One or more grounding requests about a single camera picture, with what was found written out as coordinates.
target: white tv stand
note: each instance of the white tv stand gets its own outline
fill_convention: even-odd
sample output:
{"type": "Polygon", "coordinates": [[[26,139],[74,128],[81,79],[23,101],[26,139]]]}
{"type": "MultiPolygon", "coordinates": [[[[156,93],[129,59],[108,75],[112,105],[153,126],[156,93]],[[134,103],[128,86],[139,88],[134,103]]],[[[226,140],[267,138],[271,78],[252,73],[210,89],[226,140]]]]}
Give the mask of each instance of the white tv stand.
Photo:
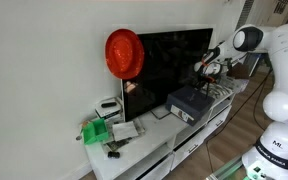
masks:
{"type": "Polygon", "coordinates": [[[108,159],[100,143],[85,146],[96,178],[162,179],[226,120],[233,98],[231,93],[216,99],[194,127],[173,114],[161,120],[150,112],[140,116],[145,135],[118,149],[119,159],[108,159]]]}

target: white wall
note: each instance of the white wall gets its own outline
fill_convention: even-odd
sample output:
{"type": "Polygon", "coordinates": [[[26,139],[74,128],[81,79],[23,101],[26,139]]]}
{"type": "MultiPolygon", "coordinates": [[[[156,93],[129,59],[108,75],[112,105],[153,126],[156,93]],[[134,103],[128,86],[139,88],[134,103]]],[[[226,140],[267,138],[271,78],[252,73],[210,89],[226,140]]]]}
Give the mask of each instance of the white wall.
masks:
{"type": "Polygon", "coordinates": [[[75,137],[94,103],[119,93],[104,61],[111,31],[210,24],[220,41],[243,7],[232,1],[0,0],[0,179],[70,179],[88,169],[75,137]]]}

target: white paper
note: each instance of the white paper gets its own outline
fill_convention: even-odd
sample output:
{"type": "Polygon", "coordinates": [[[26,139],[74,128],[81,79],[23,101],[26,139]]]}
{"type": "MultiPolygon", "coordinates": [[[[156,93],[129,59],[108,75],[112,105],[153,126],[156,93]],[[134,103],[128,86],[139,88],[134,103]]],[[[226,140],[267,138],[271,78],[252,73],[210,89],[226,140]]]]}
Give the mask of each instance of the white paper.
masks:
{"type": "Polygon", "coordinates": [[[113,133],[115,141],[138,136],[133,121],[127,123],[113,124],[113,133]]]}

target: drawer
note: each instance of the drawer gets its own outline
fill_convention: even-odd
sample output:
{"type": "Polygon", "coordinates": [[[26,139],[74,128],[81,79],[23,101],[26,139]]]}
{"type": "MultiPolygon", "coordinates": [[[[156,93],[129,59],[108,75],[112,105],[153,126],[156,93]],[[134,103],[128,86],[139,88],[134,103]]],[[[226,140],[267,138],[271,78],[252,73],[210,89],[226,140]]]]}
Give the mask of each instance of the drawer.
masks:
{"type": "Polygon", "coordinates": [[[198,132],[190,140],[188,140],[182,147],[178,148],[174,152],[174,161],[171,170],[173,170],[179,163],[181,163],[187,156],[194,152],[213,131],[215,131],[223,122],[231,109],[228,106],[224,111],[222,111],[218,116],[213,118],[203,130],[198,132]]]}
{"type": "Polygon", "coordinates": [[[164,161],[158,164],[154,169],[147,173],[143,180],[161,180],[163,179],[170,171],[173,162],[174,155],[170,154],[164,161]]]}

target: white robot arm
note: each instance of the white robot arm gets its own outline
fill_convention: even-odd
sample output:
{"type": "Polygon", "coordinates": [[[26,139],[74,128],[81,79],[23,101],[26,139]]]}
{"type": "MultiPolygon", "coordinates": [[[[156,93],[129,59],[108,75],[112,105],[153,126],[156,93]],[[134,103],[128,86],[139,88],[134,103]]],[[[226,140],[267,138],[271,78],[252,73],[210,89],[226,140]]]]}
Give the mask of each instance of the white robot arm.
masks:
{"type": "Polygon", "coordinates": [[[263,102],[273,122],[255,146],[242,156],[250,179],[288,180],[288,24],[278,28],[246,25],[204,56],[198,73],[218,73],[225,58],[238,60],[246,52],[268,52],[275,84],[263,102]]]}

